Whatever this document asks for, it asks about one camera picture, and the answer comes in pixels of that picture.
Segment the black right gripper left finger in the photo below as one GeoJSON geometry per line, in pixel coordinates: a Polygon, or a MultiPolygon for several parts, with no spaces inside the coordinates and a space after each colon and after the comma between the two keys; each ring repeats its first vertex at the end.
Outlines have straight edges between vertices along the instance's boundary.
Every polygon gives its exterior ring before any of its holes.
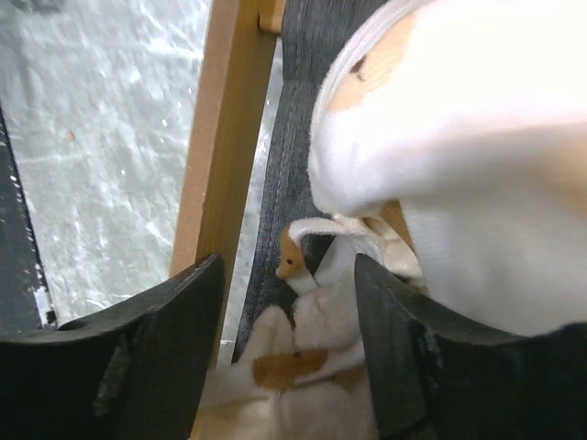
{"type": "Polygon", "coordinates": [[[1,342],[4,439],[186,439],[225,284],[218,255],[62,328],[1,342]]]}

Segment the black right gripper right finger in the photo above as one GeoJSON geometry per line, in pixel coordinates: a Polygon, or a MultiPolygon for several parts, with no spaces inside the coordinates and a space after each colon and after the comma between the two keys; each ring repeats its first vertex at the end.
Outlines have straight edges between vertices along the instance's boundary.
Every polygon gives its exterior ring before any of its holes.
{"type": "Polygon", "coordinates": [[[523,337],[476,323],[372,258],[354,279],[382,439],[583,439],[586,327],[523,337]]]}

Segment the bear print bed mattress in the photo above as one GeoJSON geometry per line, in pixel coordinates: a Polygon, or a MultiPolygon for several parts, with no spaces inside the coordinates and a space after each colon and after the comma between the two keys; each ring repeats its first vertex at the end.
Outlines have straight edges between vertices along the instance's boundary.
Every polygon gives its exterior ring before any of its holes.
{"type": "Polygon", "coordinates": [[[382,439],[360,255],[498,331],[586,327],[586,4],[382,5],[322,82],[307,174],[318,216],[276,271],[296,300],[208,373],[200,439],[382,439]]]}

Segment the wooden pet bed frame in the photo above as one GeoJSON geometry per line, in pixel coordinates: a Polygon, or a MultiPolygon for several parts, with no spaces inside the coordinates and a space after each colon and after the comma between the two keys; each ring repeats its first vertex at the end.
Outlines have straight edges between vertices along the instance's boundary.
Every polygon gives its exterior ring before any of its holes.
{"type": "Polygon", "coordinates": [[[170,273],[211,253],[231,276],[280,36],[321,39],[339,1],[214,1],[185,161],[170,273]]]}

